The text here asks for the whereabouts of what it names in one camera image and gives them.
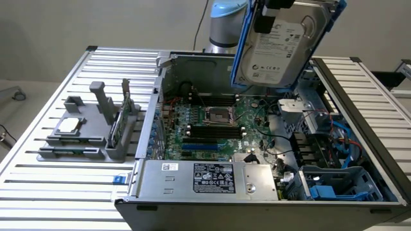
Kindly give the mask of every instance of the motherboard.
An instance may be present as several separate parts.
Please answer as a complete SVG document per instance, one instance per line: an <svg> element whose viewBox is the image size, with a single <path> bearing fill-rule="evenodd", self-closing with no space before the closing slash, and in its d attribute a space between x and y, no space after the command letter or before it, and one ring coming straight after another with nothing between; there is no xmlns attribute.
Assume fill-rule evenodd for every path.
<svg viewBox="0 0 411 231"><path fill-rule="evenodd" d="M261 97L175 98L163 106L169 160L238 161L270 146L270 104Z"/></svg>

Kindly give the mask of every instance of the floor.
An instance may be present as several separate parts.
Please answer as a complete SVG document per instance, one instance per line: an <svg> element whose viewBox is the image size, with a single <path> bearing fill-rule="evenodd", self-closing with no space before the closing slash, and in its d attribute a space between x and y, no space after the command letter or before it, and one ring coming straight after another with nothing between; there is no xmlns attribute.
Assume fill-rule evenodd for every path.
<svg viewBox="0 0 411 231"><path fill-rule="evenodd" d="M59 82L0 80L0 90L20 86L27 95L27 99L20 102L15 101L12 96L0 101L0 124L6 126L16 139L30 126L59 85ZM7 153L8 150L0 147L0 161Z"/></svg>

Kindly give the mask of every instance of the white wall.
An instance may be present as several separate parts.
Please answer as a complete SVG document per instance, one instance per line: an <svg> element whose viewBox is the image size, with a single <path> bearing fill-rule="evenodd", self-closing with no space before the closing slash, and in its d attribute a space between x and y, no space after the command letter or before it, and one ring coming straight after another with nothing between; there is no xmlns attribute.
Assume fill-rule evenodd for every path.
<svg viewBox="0 0 411 231"><path fill-rule="evenodd" d="M410 0L347 0L318 55L411 58ZM0 0L0 78L62 81L87 45L190 50L206 0ZM198 48L209 44L205 19Z"/></svg>

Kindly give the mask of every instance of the blue pcie slot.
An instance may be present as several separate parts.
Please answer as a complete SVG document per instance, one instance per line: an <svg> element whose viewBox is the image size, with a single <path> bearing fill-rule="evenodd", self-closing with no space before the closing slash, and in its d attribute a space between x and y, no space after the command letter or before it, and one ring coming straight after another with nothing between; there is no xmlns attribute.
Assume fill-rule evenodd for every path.
<svg viewBox="0 0 411 231"><path fill-rule="evenodd" d="M183 144L183 150L207 150L207 151L218 151L219 145L218 144Z"/></svg>

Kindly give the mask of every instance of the green circuit board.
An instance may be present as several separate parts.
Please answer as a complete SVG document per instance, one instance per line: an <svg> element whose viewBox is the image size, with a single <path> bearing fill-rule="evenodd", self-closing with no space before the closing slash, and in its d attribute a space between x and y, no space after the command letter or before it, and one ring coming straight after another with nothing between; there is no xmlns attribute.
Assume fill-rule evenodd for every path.
<svg viewBox="0 0 411 231"><path fill-rule="evenodd" d="M203 151L203 150L191 150L191 156L183 156L183 139L189 138L187 135L187 125L193 126L207 126L210 123L206 122L206 108L205 106L193 106L189 103L185 103L183 100L179 100L174 103L174 112L171 112L171 116L169 118L167 124L167 144L166 144L166 159L169 160L185 160L190 159L203 159L203 160L219 160L229 161L234 153L249 153L251 149L259 150L259 143L265 140L265 144L270 140L270 137L265 136L255 129L255 116L257 112L259 115L257 116L258 120L262 120L259 130L267 134L270 134L270 127L265 127L265 110L259 110L251 106L257 106L259 99L254 97L245 97L235 104L233 108L233 116L234 116L234 126L245 127L245 132L247 135L243 136L242 139L218 139L218 151ZM227 107L213 107L214 109L227 109Z"/></svg>

